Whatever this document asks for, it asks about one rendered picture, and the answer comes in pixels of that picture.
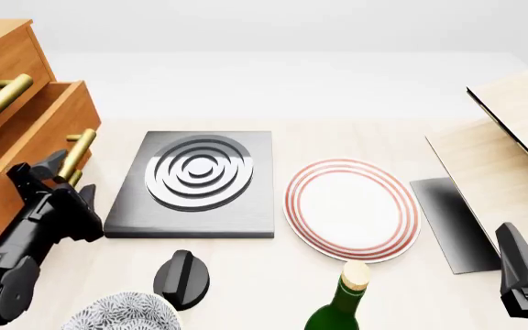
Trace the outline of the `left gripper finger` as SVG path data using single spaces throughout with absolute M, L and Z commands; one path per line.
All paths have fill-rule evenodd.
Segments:
M 50 180 L 58 175 L 63 160 L 66 158 L 68 150 L 62 149 L 51 153 L 46 159 L 39 161 L 31 167 L 31 174 L 38 180 Z
M 96 185 L 94 183 L 83 186 L 78 191 L 78 205 L 79 209 L 85 214 L 95 214 L 94 211 L 94 197 L 96 192 Z

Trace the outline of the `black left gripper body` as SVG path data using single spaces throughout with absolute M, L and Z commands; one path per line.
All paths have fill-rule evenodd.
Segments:
M 91 205 L 67 181 L 61 180 L 50 188 L 31 171 L 27 163 L 16 164 L 6 173 L 24 203 L 36 202 L 48 197 L 48 203 L 55 209 L 91 210 Z

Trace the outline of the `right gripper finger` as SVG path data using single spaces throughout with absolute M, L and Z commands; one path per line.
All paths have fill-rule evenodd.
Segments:
M 528 288 L 528 244 L 519 230 L 505 222 L 496 230 L 501 263 L 500 292 Z

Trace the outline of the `wooden drawer, pulled-out box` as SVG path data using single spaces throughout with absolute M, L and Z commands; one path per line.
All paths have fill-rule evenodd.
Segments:
M 68 149 L 69 135 L 100 126 L 85 82 L 50 82 L 0 127 L 0 187 L 15 164 L 34 164 Z

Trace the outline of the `wooden cabinet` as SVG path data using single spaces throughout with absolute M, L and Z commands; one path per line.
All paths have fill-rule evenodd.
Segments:
M 34 45 L 38 46 L 40 48 L 40 57 L 43 57 L 43 58 L 46 59 L 45 54 L 42 51 L 42 48 L 39 45 L 39 42 L 38 42 L 38 40 L 36 38 L 36 35 L 33 32 L 31 24 L 32 24 L 32 21 L 29 20 L 29 19 L 0 19 L 0 38 L 4 38 L 4 37 L 7 37 L 9 35 L 12 35 L 15 32 L 20 32 L 22 30 L 25 30 L 30 35 L 30 37 L 32 37 Z M 53 73 L 53 71 L 52 71 L 47 59 L 46 59 L 46 63 L 47 63 L 46 66 L 48 67 L 50 73 Z M 48 82 L 48 83 L 72 83 L 72 82 L 58 82 L 56 77 L 55 77 L 55 81 L 54 82 Z M 72 146 L 74 145 L 74 142 L 69 142 L 69 143 L 71 144 L 71 147 L 66 149 L 66 150 L 68 150 L 68 153 L 71 150 Z M 86 161 L 90 158 L 90 156 L 91 156 L 91 152 L 88 149 L 86 151 L 85 155 L 83 156 L 82 160 L 78 164 L 77 170 L 81 170 L 83 168 L 84 164 L 86 164 Z M 46 180 L 45 183 L 47 185 L 51 185 L 53 182 L 60 181 L 60 180 L 63 180 L 63 178 L 59 178 L 58 175 L 57 175 L 53 179 Z

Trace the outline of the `flat black stove plate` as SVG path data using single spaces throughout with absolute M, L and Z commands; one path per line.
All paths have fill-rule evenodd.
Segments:
M 269 131 L 149 131 L 104 222 L 108 238 L 273 238 Z

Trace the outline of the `pale wooden box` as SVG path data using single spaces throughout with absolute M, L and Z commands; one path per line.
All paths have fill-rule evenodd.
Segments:
M 467 94 L 488 116 L 426 139 L 485 233 L 511 222 L 528 243 L 528 70 Z

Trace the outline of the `patterned grey-white bowl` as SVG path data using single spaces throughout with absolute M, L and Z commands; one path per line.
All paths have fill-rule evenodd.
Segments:
M 182 330 L 182 319 L 156 293 L 124 291 L 84 307 L 61 330 Z

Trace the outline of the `round black stove knob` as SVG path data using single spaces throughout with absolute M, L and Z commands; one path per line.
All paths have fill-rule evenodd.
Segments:
M 210 286 L 208 268 L 202 260 L 185 249 L 173 253 L 157 271 L 153 291 L 177 311 L 189 310 L 207 294 Z

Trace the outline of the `bottle cork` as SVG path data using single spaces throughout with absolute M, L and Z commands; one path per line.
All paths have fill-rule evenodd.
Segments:
M 364 291 L 370 280 L 370 269 L 361 260 L 349 260 L 345 263 L 342 273 L 341 281 L 351 291 Z

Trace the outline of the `white plate with red rings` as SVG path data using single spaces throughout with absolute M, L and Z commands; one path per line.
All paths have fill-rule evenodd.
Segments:
M 282 206 L 286 222 L 305 244 L 339 260 L 397 258 L 422 227 L 408 187 L 358 159 L 324 159 L 302 167 L 288 181 Z

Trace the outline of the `green glass bottle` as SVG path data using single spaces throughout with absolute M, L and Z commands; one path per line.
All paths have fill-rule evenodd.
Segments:
M 332 301 L 311 315 L 304 330 L 359 330 L 356 311 L 365 292 L 353 291 L 339 280 Z

